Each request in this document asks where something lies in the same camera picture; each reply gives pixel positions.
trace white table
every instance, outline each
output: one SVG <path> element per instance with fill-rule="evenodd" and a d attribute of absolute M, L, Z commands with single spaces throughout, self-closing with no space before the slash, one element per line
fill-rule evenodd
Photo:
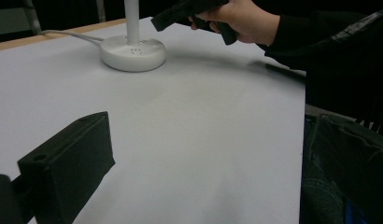
<path fill-rule="evenodd" d="M 304 84 L 265 68 L 276 62 L 255 45 L 140 30 L 167 50 L 146 73 L 113 70 L 72 36 L 0 51 L 0 174 L 14 179 L 21 157 L 107 111 L 116 165 L 75 223 L 298 223 Z"/>

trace power cord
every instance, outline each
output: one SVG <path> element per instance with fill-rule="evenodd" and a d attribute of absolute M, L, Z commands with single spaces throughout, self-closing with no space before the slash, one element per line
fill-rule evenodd
<path fill-rule="evenodd" d="M 67 31 L 45 30 L 45 31 L 40 32 L 40 35 L 46 35 L 46 34 L 72 35 L 72 36 L 79 37 L 82 39 L 92 39 L 92 40 L 97 40 L 97 41 L 104 41 L 104 38 L 91 36 L 91 35 L 83 35 L 83 34 L 73 33 L 73 32 L 67 32 Z"/>

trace round white base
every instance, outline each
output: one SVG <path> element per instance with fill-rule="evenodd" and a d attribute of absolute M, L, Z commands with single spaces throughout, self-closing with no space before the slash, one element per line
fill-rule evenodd
<path fill-rule="evenodd" d="M 155 69 L 165 61 L 165 46 L 156 39 L 142 40 L 137 46 L 128 45 L 126 36 L 105 39 L 100 46 L 101 60 L 108 66 L 125 72 Z"/>

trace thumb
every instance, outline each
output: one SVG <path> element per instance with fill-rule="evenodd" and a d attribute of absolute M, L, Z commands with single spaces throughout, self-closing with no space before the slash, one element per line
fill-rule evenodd
<path fill-rule="evenodd" d="M 229 20 L 229 4 L 226 4 L 221 7 L 215 7 L 204 11 L 200 14 L 197 14 L 196 17 L 205 21 L 222 21 L 226 22 Z"/>

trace human hand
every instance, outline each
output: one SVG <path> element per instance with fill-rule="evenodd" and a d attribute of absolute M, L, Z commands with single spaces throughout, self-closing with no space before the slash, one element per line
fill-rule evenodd
<path fill-rule="evenodd" d="M 211 21 L 210 28 L 220 33 L 216 21 L 228 23 L 237 32 L 237 39 L 244 43 L 271 45 L 279 24 L 279 16 L 268 13 L 251 0 L 229 0 L 229 3 L 205 11 L 198 18 Z"/>

